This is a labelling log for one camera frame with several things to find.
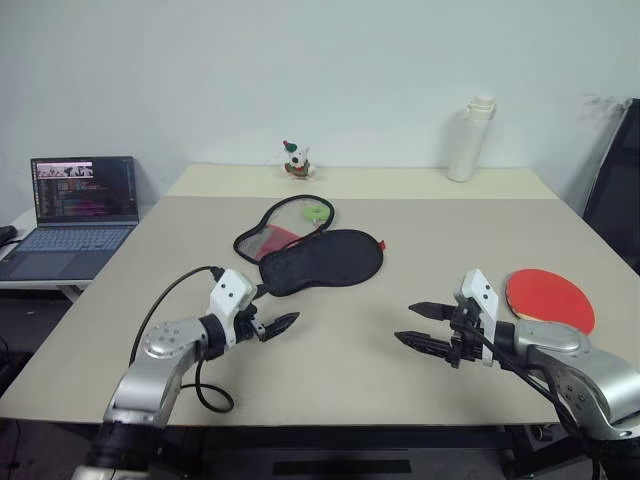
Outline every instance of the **black cord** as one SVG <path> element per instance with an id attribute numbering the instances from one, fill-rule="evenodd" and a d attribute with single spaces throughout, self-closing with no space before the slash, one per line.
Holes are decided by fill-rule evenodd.
<path id="1" fill-rule="evenodd" d="M 600 480 L 600 460 L 591 457 L 591 480 Z"/>
<path id="2" fill-rule="evenodd" d="M 11 457 L 11 463 L 7 466 L 9 473 L 7 474 L 7 480 L 11 480 L 11 476 L 13 475 L 13 471 L 18 468 L 16 464 L 16 458 L 18 456 L 18 445 L 20 444 L 20 435 L 22 435 L 22 430 L 20 429 L 20 422 L 16 420 L 16 428 L 18 429 L 18 435 L 16 436 L 16 443 L 13 447 L 13 455 Z"/>
<path id="3" fill-rule="evenodd" d="M 7 363 L 11 363 L 11 349 L 9 348 L 9 344 L 2 337 L 0 337 L 0 343 L 2 343 L 2 345 L 4 346 L 4 356 L 7 360 Z"/>
<path id="4" fill-rule="evenodd" d="M 142 335 L 144 334 L 144 331 L 147 328 L 147 325 L 149 324 L 149 321 L 151 320 L 151 317 L 153 316 L 154 312 L 157 310 L 158 306 L 160 306 L 160 303 L 162 303 L 162 301 L 169 294 L 169 292 L 171 292 L 171 290 L 173 290 L 178 284 L 180 284 L 181 282 L 183 282 L 187 278 L 191 277 L 192 275 L 195 275 L 196 273 L 199 273 L 199 272 L 203 272 L 205 270 L 209 270 L 211 272 L 211 274 L 213 275 L 214 280 L 216 280 L 216 281 L 218 281 L 220 279 L 220 277 L 222 277 L 222 275 L 224 273 L 224 269 L 223 268 L 215 267 L 215 266 L 212 266 L 212 265 L 207 265 L 207 266 L 203 266 L 203 267 L 194 268 L 193 270 L 190 270 L 189 272 L 185 273 L 184 275 L 179 277 L 177 280 L 175 280 L 173 283 L 171 283 L 171 285 L 169 285 L 164 290 L 164 292 L 162 292 L 160 294 L 158 299 L 153 303 L 153 305 L 151 306 L 151 308 L 147 312 L 147 315 L 144 317 L 144 320 L 142 321 L 142 324 L 140 325 L 140 328 L 138 329 L 138 333 L 136 334 L 136 339 L 134 340 L 133 346 L 131 348 L 131 355 L 129 356 L 129 366 L 131 366 L 131 364 L 136 359 L 136 353 L 138 352 L 138 347 L 140 346 L 140 341 L 142 340 Z M 211 410 L 212 412 L 216 412 L 216 413 L 227 413 L 227 412 L 230 412 L 231 410 L 233 410 L 233 407 L 235 406 L 235 402 L 233 401 L 233 397 L 228 392 L 226 392 L 224 389 L 222 389 L 221 387 L 216 387 L 215 385 L 210 385 L 208 383 L 202 383 L 202 381 L 200 379 L 200 373 L 202 371 L 202 365 L 204 364 L 204 362 L 205 362 L 204 359 L 201 359 L 198 362 L 198 366 L 196 367 L 195 383 L 189 383 L 187 385 L 182 385 L 180 387 L 180 389 L 182 390 L 184 388 L 195 388 L 196 389 L 196 395 L 198 396 L 198 400 L 200 400 L 200 403 L 202 404 L 202 406 L 207 408 L 207 409 L 209 409 L 209 410 Z M 212 405 L 211 403 L 209 403 L 207 401 L 207 399 L 204 398 L 204 394 L 202 393 L 202 389 L 203 388 L 218 392 L 220 395 L 222 395 L 225 398 L 225 400 L 227 401 L 228 405 L 226 407 L 216 407 L 216 406 Z"/>
<path id="5" fill-rule="evenodd" d="M 478 332 L 476 329 L 465 326 L 464 331 L 470 333 L 472 336 L 480 340 L 482 344 L 486 346 L 491 351 L 491 353 L 493 353 L 493 356 L 496 358 L 496 360 L 498 360 L 501 364 L 507 365 L 507 367 L 509 367 L 509 369 L 511 369 L 518 377 L 524 380 L 527 385 L 533 387 L 534 390 L 536 390 L 544 398 L 551 402 L 551 404 L 555 408 L 556 415 L 558 415 L 558 419 L 560 420 L 562 427 L 570 436 L 581 441 L 583 448 L 587 452 L 587 455 L 591 457 L 592 480 L 599 480 L 600 460 L 589 447 L 589 440 L 584 435 L 582 430 L 580 430 L 580 427 L 578 426 L 576 420 L 573 418 L 573 415 L 571 414 L 569 409 L 567 409 L 567 407 L 561 402 L 558 389 L 556 388 L 555 381 L 552 375 L 549 373 L 549 370 L 542 365 L 536 364 L 529 364 L 526 365 L 525 368 L 521 368 L 509 354 L 497 348 L 487 337 Z M 545 381 L 549 387 L 549 390 L 545 390 L 531 377 L 529 373 L 527 373 L 526 370 L 540 370 L 545 377 Z"/>
<path id="6" fill-rule="evenodd" d="M 2 245 L 0 245 L 0 248 L 2 247 L 6 247 L 7 245 L 11 245 L 13 243 L 20 243 L 22 240 L 9 240 L 8 242 L 4 242 Z"/>
<path id="7" fill-rule="evenodd" d="M 195 388 L 196 395 L 198 396 L 198 400 L 200 400 L 200 403 L 202 404 L 202 406 L 211 410 L 212 412 L 216 412 L 216 413 L 230 412 L 231 410 L 233 410 L 233 407 L 235 407 L 235 402 L 233 401 L 233 397 L 229 395 L 229 393 L 227 393 L 224 389 L 220 387 L 216 387 L 215 385 L 210 385 L 208 383 L 202 383 L 202 381 L 200 380 L 200 372 L 202 370 L 203 364 L 204 364 L 204 359 L 201 359 L 198 362 L 198 366 L 196 367 L 196 382 L 182 385 L 180 389 Z M 228 405 L 226 407 L 216 407 L 215 405 L 212 405 L 211 403 L 209 403 L 209 401 L 207 401 L 207 399 L 204 398 L 204 394 L 202 393 L 203 388 L 207 388 L 209 390 L 213 390 L 214 392 L 218 392 L 220 395 L 224 397 Z"/>
<path id="8" fill-rule="evenodd" d="M 133 341 L 133 346 L 131 347 L 131 355 L 129 356 L 129 366 L 131 366 L 131 364 L 135 361 L 136 353 L 138 352 L 138 346 L 140 345 L 140 340 L 142 340 L 142 335 L 144 334 L 144 331 L 147 328 L 147 325 L 149 324 L 149 320 L 151 320 L 152 315 L 154 314 L 154 312 L 156 311 L 156 309 L 158 308 L 160 303 L 162 303 L 162 300 L 164 300 L 164 298 L 169 294 L 169 292 L 171 292 L 171 290 L 173 290 L 178 284 L 180 284 L 181 282 L 183 282 L 184 280 L 186 280 L 190 276 L 195 275 L 198 272 L 204 272 L 205 270 L 209 270 L 209 271 L 213 272 L 214 268 L 218 268 L 218 267 L 204 266 L 204 267 L 194 268 L 193 270 L 191 270 L 191 271 L 185 273 L 184 275 L 180 276 L 171 285 L 169 285 L 164 290 L 164 292 L 162 292 L 160 294 L 158 299 L 153 303 L 153 305 L 151 306 L 151 308 L 147 312 L 147 315 L 144 317 L 144 320 L 142 321 L 142 324 L 140 325 L 140 328 L 138 329 L 138 333 L 136 334 L 136 339 Z"/>

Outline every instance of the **toy figure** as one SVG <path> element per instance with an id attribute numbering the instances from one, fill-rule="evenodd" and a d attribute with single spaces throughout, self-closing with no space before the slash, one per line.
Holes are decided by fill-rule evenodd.
<path id="1" fill-rule="evenodd" d="M 289 160 L 284 164 L 284 170 L 295 178 L 308 178 L 313 175 L 314 168 L 309 162 L 309 147 L 298 147 L 295 143 L 286 140 L 282 142 L 289 155 Z"/>

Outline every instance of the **red pad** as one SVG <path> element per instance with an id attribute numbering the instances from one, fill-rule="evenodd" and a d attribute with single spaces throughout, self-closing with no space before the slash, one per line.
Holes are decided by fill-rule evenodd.
<path id="1" fill-rule="evenodd" d="M 507 303 L 520 318 L 560 322 L 587 335 L 596 317 L 587 296 L 566 278 L 546 270 L 518 270 L 507 281 Z"/>

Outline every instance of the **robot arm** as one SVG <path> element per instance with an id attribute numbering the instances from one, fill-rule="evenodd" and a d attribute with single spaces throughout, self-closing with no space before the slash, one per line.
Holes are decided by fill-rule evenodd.
<path id="1" fill-rule="evenodd" d="M 609 478 L 640 478 L 640 373 L 568 325 L 498 321 L 498 297 L 479 270 L 467 273 L 454 297 L 457 306 L 421 302 L 409 307 L 427 318 L 449 320 L 454 330 L 450 342 L 418 332 L 397 332 L 396 337 L 454 368 L 460 360 L 491 365 L 495 359 L 504 369 L 536 377 L 547 384 L 543 393 L 561 421 L 577 426 L 575 433 Z"/>
<path id="2" fill-rule="evenodd" d="M 146 334 L 109 402 L 87 464 L 76 469 L 74 480 L 148 478 L 185 372 L 254 334 L 267 341 L 298 317 L 290 313 L 263 326 L 251 304 L 256 293 L 246 278 L 228 269 L 211 292 L 205 316 L 159 324 Z"/>

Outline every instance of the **desk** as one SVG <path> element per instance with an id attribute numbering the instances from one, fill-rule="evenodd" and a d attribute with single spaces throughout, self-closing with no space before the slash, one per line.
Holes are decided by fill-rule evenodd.
<path id="1" fill-rule="evenodd" d="M 99 422 L 126 369 L 135 332 L 160 292 L 202 264 L 232 267 L 258 281 L 257 268 L 233 251 L 234 238 L 274 199 L 303 192 L 334 203 L 333 228 L 359 228 L 385 240 L 381 271 L 353 287 L 257 301 L 267 321 L 285 312 L 302 314 L 286 334 L 267 344 L 241 344 L 203 369 L 203 381 L 235 397 L 232 413 L 212 414 L 185 391 L 170 424 L 557 421 L 546 401 L 515 375 L 479 362 L 456 371 L 393 337 L 397 330 L 418 330 L 448 338 L 448 327 L 407 306 L 451 303 L 457 282 L 472 268 L 481 268 L 498 291 L 509 273 L 525 267 L 573 280 L 597 312 L 593 342 L 638 367 L 638 277 L 529 170 L 481 170 L 471 182 L 454 184 L 440 170 L 327 169 L 307 183 L 284 178 L 273 167 L 192 165 L 0 399 L 0 416 Z M 210 288 L 206 274 L 189 279 L 167 297 L 152 323 L 203 314 Z M 504 300 L 500 316 L 513 318 Z M 185 381 L 192 377 L 193 370 Z"/>

